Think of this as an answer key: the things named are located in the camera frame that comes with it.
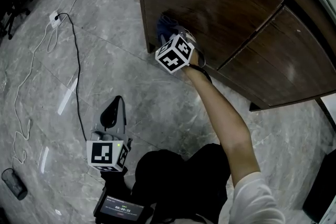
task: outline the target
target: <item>white sleeve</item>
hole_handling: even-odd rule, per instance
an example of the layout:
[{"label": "white sleeve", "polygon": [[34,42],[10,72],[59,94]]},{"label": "white sleeve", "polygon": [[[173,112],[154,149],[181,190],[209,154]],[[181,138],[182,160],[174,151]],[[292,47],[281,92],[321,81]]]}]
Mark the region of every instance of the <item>white sleeve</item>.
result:
[{"label": "white sleeve", "polygon": [[229,224],[284,224],[271,190],[260,172],[241,179],[234,190]]}]

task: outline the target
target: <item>digital timer display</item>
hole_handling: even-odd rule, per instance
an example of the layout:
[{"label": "digital timer display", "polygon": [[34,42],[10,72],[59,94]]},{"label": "digital timer display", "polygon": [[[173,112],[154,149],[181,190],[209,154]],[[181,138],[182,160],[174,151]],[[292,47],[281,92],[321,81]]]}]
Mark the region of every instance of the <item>digital timer display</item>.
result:
[{"label": "digital timer display", "polygon": [[118,218],[137,221],[143,208],[140,205],[106,196],[100,212]]}]

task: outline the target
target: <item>black cable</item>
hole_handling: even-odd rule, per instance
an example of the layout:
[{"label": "black cable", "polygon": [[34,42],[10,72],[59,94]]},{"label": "black cable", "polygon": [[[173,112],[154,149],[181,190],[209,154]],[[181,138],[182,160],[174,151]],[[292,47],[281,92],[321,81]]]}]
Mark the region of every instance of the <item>black cable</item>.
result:
[{"label": "black cable", "polygon": [[189,66],[193,69],[198,70],[199,72],[202,72],[204,74],[204,76],[206,76],[206,78],[212,83],[212,80],[208,74],[208,72],[206,72],[203,68],[196,66],[196,65],[192,65],[191,63],[189,64]]},{"label": "black cable", "polygon": [[83,137],[84,140],[86,142],[86,137],[85,137],[85,133],[84,133],[84,128],[83,128],[83,123],[82,123],[82,119],[80,117],[80,113],[79,113],[79,100],[78,100],[78,84],[79,84],[79,76],[80,76],[80,61],[79,61],[79,50],[78,50],[78,46],[77,46],[77,40],[76,40],[76,34],[75,34],[75,28],[73,27],[73,23],[72,20],[70,19],[69,14],[67,13],[60,13],[55,17],[55,20],[58,20],[59,15],[61,14],[65,14],[68,16],[71,25],[72,25],[72,32],[73,32],[73,37],[75,39],[75,46],[76,46],[76,51],[77,51],[77,61],[78,61],[78,75],[77,75],[77,85],[76,85],[76,100],[77,100],[77,114],[78,114],[78,118],[79,118],[79,122],[80,122],[80,127],[82,128],[82,133],[83,133]]}]

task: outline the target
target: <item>black strap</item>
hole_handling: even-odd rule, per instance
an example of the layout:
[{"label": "black strap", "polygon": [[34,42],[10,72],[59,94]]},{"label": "black strap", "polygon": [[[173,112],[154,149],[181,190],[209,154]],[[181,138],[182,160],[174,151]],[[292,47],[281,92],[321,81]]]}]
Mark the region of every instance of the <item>black strap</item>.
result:
[{"label": "black strap", "polygon": [[189,64],[189,66],[193,69],[198,70],[199,72],[202,72],[206,76],[206,78],[212,83],[212,80],[209,74],[203,68],[200,68],[199,66],[196,66],[196,65],[192,65],[191,63]]}]

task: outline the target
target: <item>power strip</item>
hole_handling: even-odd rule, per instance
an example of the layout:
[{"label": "power strip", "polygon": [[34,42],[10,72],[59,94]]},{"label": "power strip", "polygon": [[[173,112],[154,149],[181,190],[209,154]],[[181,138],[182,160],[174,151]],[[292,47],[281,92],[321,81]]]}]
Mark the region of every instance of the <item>power strip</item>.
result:
[{"label": "power strip", "polygon": [[58,15],[57,11],[54,11],[53,13],[51,13],[49,15],[49,19],[50,19],[50,24],[51,26],[55,29],[56,27],[58,27],[61,24],[61,20],[58,18],[57,20],[55,20],[55,17]]}]

